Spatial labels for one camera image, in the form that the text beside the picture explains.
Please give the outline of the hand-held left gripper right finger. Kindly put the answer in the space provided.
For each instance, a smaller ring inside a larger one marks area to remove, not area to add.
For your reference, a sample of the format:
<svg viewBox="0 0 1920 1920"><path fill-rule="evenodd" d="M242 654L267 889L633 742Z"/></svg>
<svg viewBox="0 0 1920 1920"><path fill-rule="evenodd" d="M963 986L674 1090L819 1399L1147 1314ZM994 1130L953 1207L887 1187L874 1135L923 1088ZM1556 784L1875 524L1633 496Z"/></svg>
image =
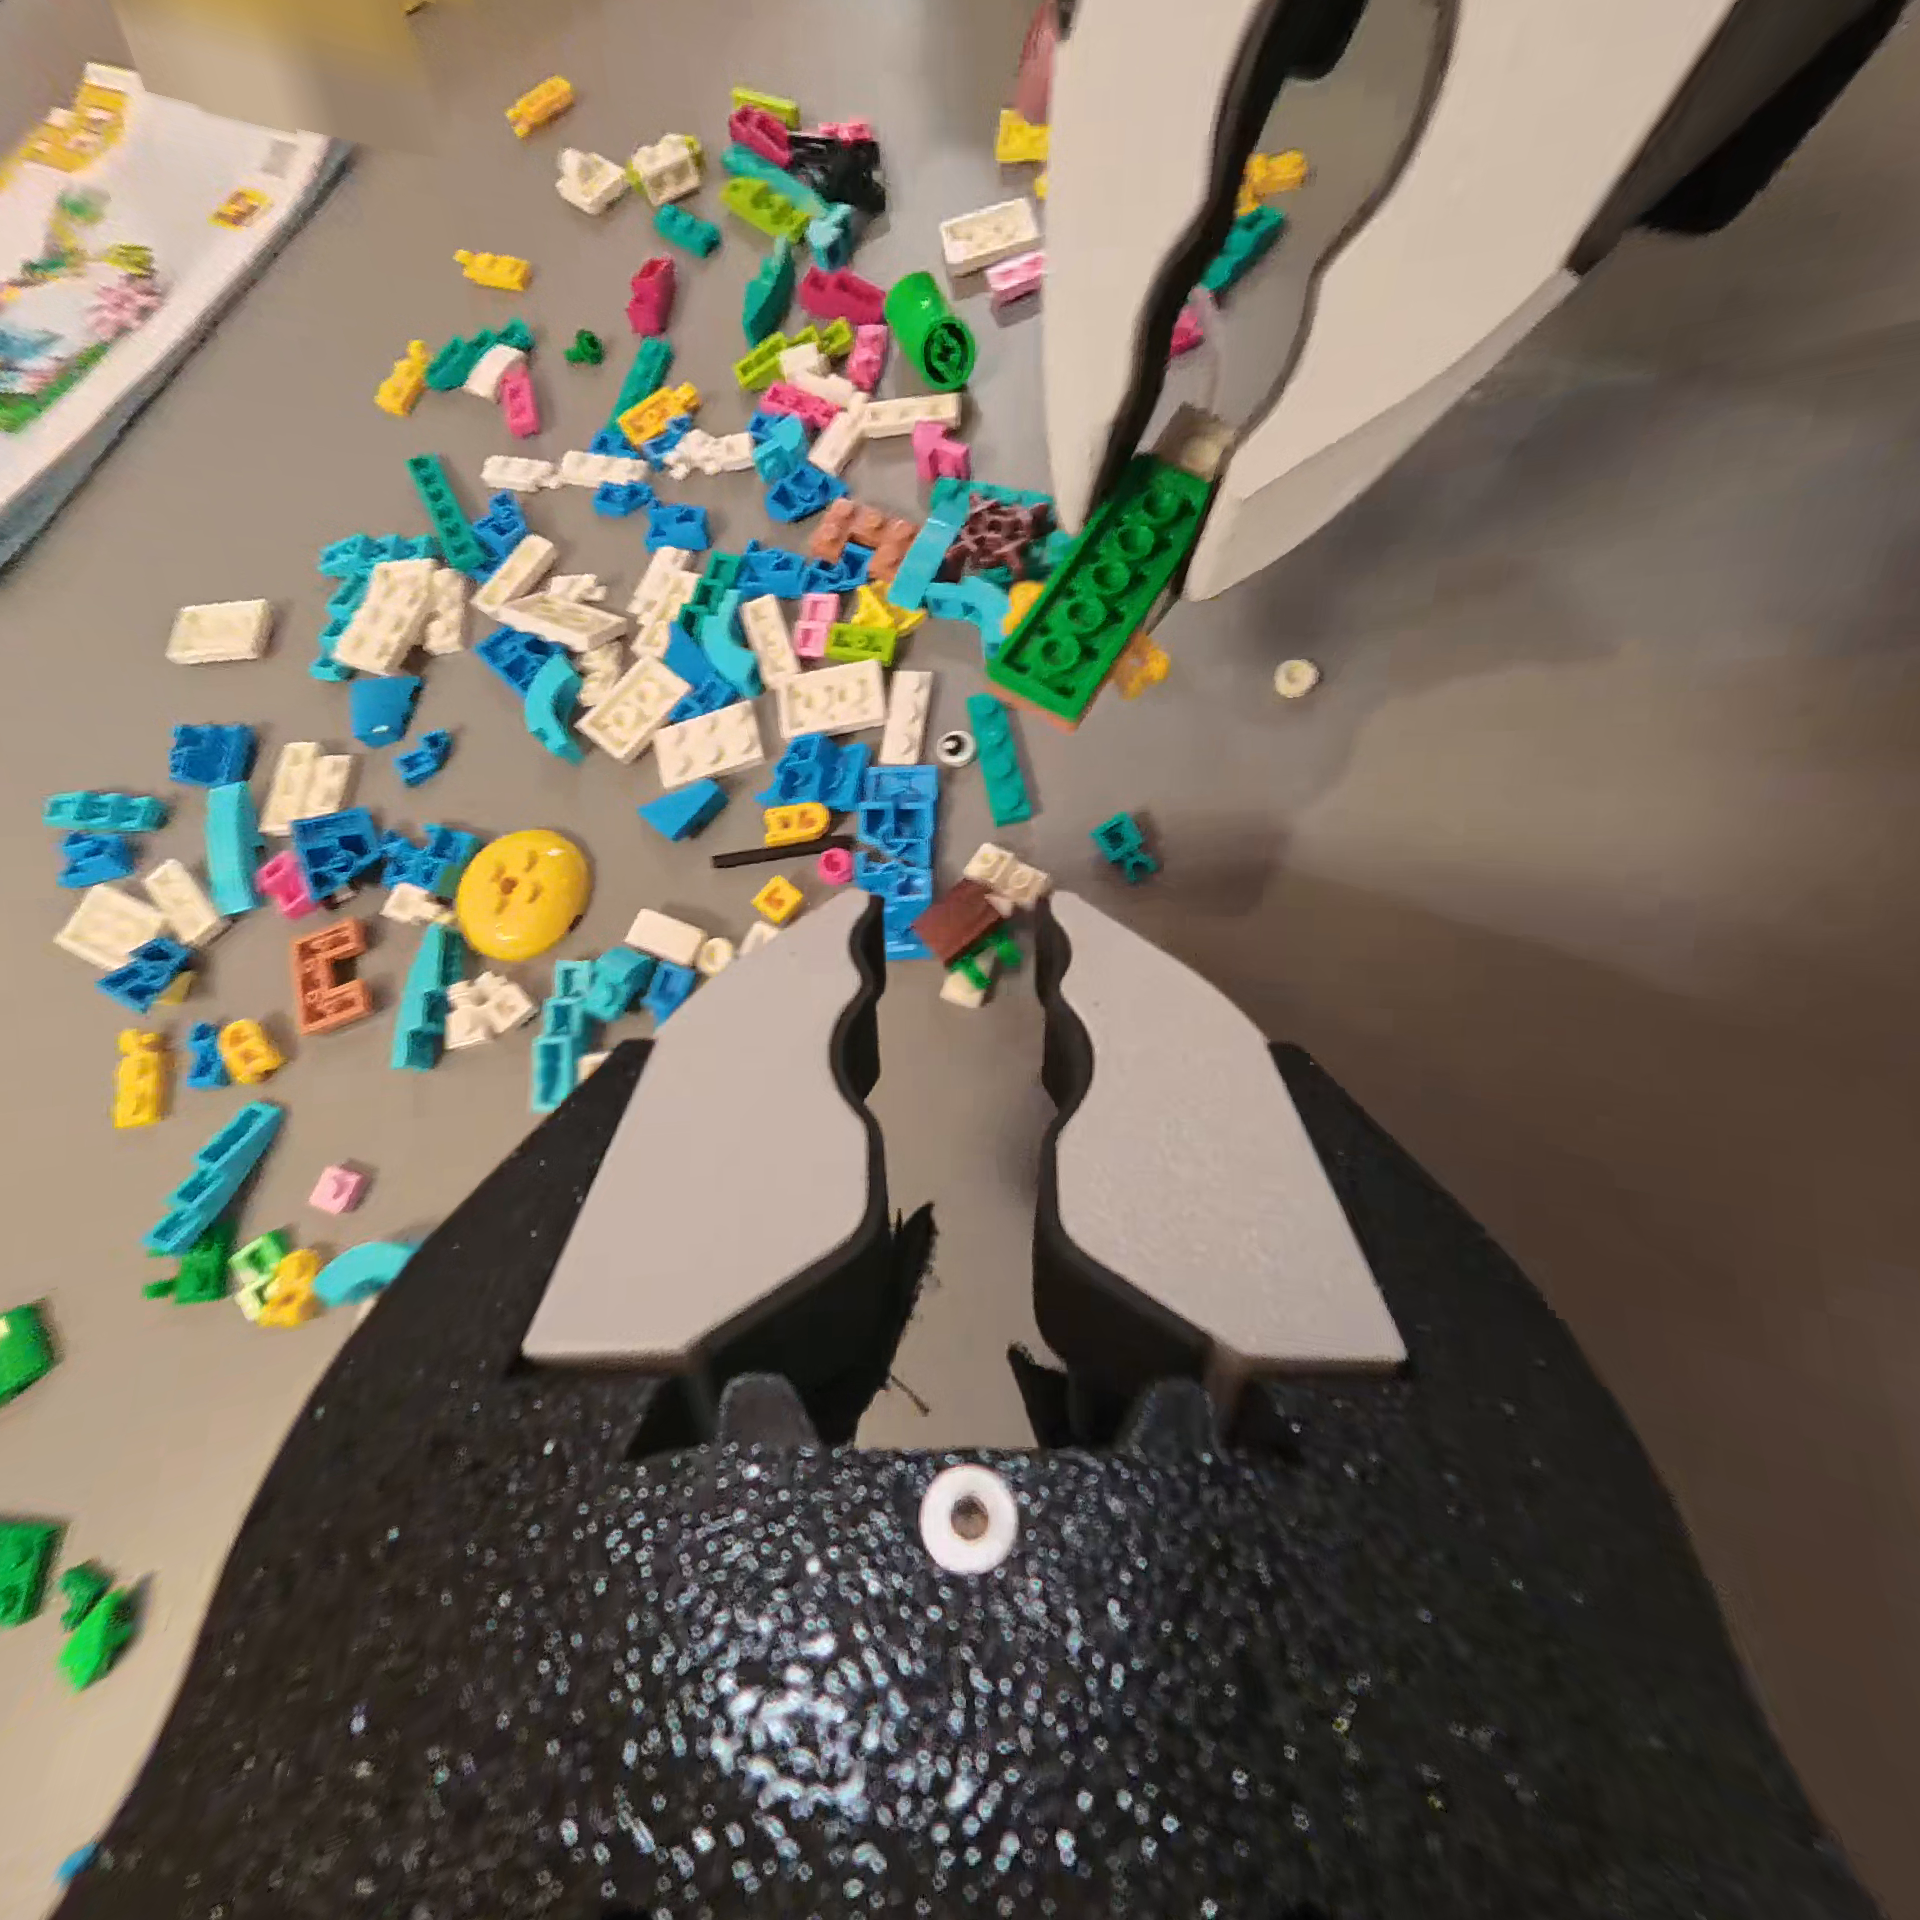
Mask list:
<svg viewBox="0 0 1920 1920"><path fill-rule="evenodd" d="M1404 1382L1407 1339L1261 1026L1078 895L1043 904L1036 986L1043 1446L1111 1446L1164 1383L1231 1434L1266 1385Z"/></svg>

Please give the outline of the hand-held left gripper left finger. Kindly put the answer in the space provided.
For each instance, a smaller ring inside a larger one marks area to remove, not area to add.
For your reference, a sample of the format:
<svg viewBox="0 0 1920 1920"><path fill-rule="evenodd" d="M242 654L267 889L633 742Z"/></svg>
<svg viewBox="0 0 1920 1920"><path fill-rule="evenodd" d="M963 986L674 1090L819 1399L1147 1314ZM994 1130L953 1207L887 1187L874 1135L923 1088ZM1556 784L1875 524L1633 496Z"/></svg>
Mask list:
<svg viewBox="0 0 1920 1920"><path fill-rule="evenodd" d="M669 1018L521 1337L537 1369L718 1404L785 1382L828 1443L884 1390L934 1248L890 1196L870 1092L881 906L843 895Z"/></svg>

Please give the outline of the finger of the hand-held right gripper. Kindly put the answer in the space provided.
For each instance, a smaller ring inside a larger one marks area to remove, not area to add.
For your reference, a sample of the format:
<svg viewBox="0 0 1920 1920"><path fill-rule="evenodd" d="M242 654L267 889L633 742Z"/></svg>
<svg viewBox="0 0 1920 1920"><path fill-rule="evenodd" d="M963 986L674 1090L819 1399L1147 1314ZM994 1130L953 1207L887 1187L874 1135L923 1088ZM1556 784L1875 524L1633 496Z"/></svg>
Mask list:
<svg viewBox="0 0 1920 1920"><path fill-rule="evenodd" d="M1236 439L1190 599L1351 507L1637 225L1882 4L1454 4L1398 169L1307 281Z"/></svg>
<svg viewBox="0 0 1920 1920"><path fill-rule="evenodd" d="M1227 241L1289 80L1322 80L1355 3L1049 4L1043 401L1063 521L1115 490L1171 332Z"/></svg>

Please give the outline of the brown brick with green leaves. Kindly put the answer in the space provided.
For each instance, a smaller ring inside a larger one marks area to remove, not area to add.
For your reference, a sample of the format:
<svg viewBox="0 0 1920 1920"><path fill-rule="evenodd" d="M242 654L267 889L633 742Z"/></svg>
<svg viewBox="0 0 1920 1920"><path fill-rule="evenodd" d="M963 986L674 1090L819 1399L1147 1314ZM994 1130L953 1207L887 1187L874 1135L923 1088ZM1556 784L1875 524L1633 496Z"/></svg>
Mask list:
<svg viewBox="0 0 1920 1920"><path fill-rule="evenodd" d="M978 1009L999 977L1018 971L1021 952L1011 919L975 880L958 880L909 921L913 935L942 966L942 996Z"/></svg>

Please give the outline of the green long toy plate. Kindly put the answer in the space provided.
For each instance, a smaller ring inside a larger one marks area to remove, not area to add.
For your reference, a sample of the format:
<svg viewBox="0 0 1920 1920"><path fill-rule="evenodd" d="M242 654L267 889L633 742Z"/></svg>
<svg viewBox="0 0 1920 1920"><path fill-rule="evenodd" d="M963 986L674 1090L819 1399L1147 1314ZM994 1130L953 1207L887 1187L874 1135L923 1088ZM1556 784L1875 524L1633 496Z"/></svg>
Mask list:
<svg viewBox="0 0 1920 1920"><path fill-rule="evenodd" d="M990 684L1076 722L1198 540L1213 483L1133 457L987 666Z"/></svg>

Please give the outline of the green cylinder toy piece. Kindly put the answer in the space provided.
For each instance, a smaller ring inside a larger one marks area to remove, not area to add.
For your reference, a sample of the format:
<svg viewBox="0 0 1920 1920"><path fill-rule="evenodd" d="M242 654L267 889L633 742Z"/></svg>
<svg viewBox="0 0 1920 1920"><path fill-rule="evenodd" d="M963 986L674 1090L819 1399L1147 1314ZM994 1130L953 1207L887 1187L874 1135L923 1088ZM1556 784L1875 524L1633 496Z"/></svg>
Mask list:
<svg viewBox="0 0 1920 1920"><path fill-rule="evenodd" d="M887 288L882 316L905 364L933 394L958 394L971 383L975 336L931 273L898 276Z"/></svg>

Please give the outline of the yellow dome toy piece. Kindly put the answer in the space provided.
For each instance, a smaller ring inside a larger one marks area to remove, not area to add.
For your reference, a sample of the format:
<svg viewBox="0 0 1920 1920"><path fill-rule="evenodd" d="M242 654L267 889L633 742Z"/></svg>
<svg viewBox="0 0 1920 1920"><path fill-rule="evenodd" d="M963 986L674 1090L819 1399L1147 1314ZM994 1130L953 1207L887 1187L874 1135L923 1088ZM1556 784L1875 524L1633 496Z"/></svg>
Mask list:
<svg viewBox="0 0 1920 1920"><path fill-rule="evenodd" d="M588 852L546 828L502 832L466 863L453 896L465 943L483 958L521 966L555 948L591 899Z"/></svg>

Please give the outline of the dark brown flower piece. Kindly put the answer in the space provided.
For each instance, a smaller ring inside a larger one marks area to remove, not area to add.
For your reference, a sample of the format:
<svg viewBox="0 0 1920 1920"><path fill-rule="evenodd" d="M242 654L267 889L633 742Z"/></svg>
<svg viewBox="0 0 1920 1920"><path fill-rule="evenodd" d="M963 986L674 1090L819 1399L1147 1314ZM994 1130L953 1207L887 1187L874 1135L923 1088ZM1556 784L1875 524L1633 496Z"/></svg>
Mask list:
<svg viewBox="0 0 1920 1920"><path fill-rule="evenodd" d="M1003 496L973 490L953 544L958 574L991 576L999 585L1028 576L1028 563L1052 535L1052 506L1043 496Z"/></svg>

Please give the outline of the pile of mixed toy bricks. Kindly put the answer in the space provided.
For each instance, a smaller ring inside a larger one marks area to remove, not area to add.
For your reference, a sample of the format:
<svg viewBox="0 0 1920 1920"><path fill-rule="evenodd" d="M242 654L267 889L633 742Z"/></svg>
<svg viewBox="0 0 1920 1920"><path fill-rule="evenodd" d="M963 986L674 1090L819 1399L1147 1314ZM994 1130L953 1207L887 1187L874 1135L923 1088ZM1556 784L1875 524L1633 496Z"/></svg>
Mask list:
<svg viewBox="0 0 1920 1920"><path fill-rule="evenodd" d="M764 248L732 371L751 420L713 434L699 390L671 383L679 259L646 257L631 280L636 356L591 443L486 460L481 515L465 515L439 452L412 457L425 528L321 552L329 599L310 672L347 699L354 743L419 788L443 774L453 735L415 730L423 682L409 666L470 647L543 754L652 762L659 794L639 818L669 841L706 828L730 779L769 762L771 707L782 752L751 849L852 834L852 852L819 855L823 875L882 900L890 956L933 958L909 921L937 899L937 737L975 737L997 828L1033 809L1012 696L987 676L1011 583L963 579L953 544L973 490L1041 494L971 475L965 390L923 386L884 322L887 288L851 267L862 223L884 211L874 130L807 129L797 103L734 87L718 164L730 217ZM454 823L399 832L351 804L351 752L283 738L265 796L251 791L247 726L178 726L166 756L166 779L204 801L198 867L141 865L166 801L63 791L42 811L61 832L73 900L54 946L127 1018L180 1001L204 948L247 912L267 906L293 943L323 928L325 908L382 884L382 915L419 928L414 971L391 999L391 1066L430 1072L451 1050L540 1020L532 1110L550 1114L596 1066L601 1026L633 1006L662 1025L735 958L719 935L650 906L622 946L557 960L534 1004L499 970L465 977L478 953L453 896L484 843ZM1049 887L999 849L982 849L967 880L999 912Z"/></svg>

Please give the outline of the green wedge toy brick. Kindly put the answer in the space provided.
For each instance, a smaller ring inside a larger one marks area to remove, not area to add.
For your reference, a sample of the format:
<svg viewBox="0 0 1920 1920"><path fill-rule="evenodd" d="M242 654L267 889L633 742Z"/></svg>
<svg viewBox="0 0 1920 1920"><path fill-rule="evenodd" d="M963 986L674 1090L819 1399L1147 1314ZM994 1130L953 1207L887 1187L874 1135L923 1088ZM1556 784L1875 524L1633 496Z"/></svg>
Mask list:
<svg viewBox="0 0 1920 1920"><path fill-rule="evenodd" d="M178 1258L172 1279L148 1280L141 1287L146 1300L172 1300L173 1306L214 1306L234 1290L234 1220L214 1219L202 1236Z"/></svg>

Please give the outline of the toy brick instruction booklet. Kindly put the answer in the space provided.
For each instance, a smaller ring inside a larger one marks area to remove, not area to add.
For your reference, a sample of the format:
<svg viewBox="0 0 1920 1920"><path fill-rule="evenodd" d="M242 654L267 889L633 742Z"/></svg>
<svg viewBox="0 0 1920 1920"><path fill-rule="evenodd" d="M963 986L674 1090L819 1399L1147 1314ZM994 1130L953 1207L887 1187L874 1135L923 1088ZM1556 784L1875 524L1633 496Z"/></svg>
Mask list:
<svg viewBox="0 0 1920 1920"><path fill-rule="evenodd" d="M3 568L42 537L350 160L86 62L3 169Z"/></svg>

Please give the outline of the terracotta bracket toy brick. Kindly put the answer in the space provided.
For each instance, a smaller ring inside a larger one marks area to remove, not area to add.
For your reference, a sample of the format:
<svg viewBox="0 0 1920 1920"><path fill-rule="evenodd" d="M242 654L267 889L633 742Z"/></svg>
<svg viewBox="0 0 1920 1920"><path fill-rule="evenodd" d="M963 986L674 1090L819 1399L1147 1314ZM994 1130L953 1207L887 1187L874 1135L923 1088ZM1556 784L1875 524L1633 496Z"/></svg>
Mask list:
<svg viewBox="0 0 1920 1920"><path fill-rule="evenodd" d="M373 987L358 977L369 921L339 919L290 943L295 1032L313 1041L373 1018Z"/></svg>

